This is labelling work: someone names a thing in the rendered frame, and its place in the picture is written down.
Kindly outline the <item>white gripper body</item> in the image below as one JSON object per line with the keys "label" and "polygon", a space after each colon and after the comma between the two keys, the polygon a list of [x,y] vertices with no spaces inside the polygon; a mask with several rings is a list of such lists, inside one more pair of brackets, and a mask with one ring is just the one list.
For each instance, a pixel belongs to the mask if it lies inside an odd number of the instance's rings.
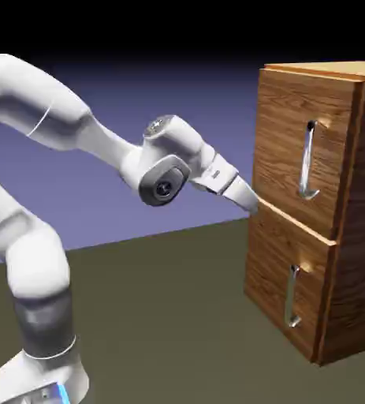
{"label": "white gripper body", "polygon": [[259,198],[240,175],[233,179],[222,196],[245,210],[249,215],[255,215],[258,212]]}

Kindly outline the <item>large wooden cabinet door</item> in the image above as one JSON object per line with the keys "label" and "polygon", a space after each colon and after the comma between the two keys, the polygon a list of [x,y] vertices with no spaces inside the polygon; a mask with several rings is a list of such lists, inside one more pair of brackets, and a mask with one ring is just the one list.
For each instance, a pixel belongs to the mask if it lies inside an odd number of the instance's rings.
{"label": "large wooden cabinet door", "polygon": [[[264,200],[328,240],[338,237],[365,80],[259,72],[252,187]],[[298,192],[306,125],[316,120],[309,187]]]}

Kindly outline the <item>small wooden cabinet door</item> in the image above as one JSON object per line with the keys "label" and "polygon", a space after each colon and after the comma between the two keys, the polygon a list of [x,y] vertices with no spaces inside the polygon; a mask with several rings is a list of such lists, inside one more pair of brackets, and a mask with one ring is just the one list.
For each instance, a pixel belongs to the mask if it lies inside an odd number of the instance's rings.
{"label": "small wooden cabinet door", "polygon": [[[266,202],[249,218],[244,292],[310,362],[317,361],[336,245]],[[294,328],[285,323],[292,264],[300,267],[293,311],[301,322]]]}

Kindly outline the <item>wooden cabinet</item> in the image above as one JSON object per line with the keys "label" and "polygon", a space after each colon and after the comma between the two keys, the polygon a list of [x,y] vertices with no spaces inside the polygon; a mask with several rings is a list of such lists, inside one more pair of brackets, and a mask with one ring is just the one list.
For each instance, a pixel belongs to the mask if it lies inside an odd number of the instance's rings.
{"label": "wooden cabinet", "polygon": [[[270,63],[263,69],[365,80],[365,61]],[[365,350],[365,89],[349,165],[336,252],[332,259],[318,365]]]}

